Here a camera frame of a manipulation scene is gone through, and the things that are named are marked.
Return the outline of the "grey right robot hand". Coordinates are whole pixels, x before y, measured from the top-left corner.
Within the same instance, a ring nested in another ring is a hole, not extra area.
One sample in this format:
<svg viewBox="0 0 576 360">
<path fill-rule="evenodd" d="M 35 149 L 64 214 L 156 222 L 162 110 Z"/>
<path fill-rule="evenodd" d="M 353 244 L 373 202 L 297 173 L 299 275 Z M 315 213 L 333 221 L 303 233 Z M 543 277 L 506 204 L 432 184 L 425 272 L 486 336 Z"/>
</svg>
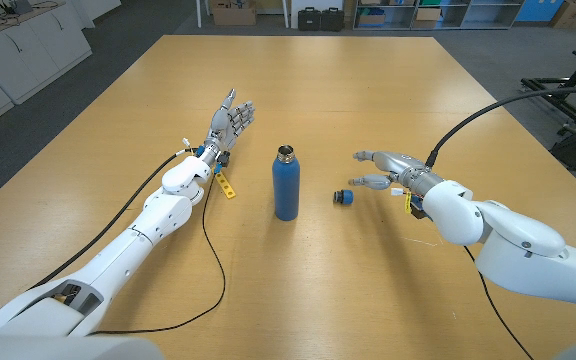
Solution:
<svg viewBox="0 0 576 360">
<path fill-rule="evenodd" d="M 359 162 L 372 161 L 385 175 L 369 174 L 352 178 L 348 181 L 352 186 L 385 190 L 391 184 L 397 183 L 415 194 L 425 196 L 431 188 L 444 181 L 423 162 L 406 154 L 362 150 L 354 153 L 353 158 Z"/>
</svg>

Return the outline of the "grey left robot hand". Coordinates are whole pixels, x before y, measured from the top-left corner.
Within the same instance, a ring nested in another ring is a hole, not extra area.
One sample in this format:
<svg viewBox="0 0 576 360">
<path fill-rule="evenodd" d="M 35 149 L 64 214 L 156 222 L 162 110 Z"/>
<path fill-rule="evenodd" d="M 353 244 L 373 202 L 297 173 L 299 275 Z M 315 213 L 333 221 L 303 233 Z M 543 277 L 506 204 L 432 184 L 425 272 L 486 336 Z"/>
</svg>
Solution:
<svg viewBox="0 0 576 360">
<path fill-rule="evenodd" d="M 204 141 L 204 152 L 200 155 L 200 159 L 208 165 L 212 165 L 219 154 L 230 151 L 237 138 L 254 121 L 253 102 L 247 101 L 233 107 L 235 98 L 236 90 L 231 89 L 212 117 Z"/>
</svg>

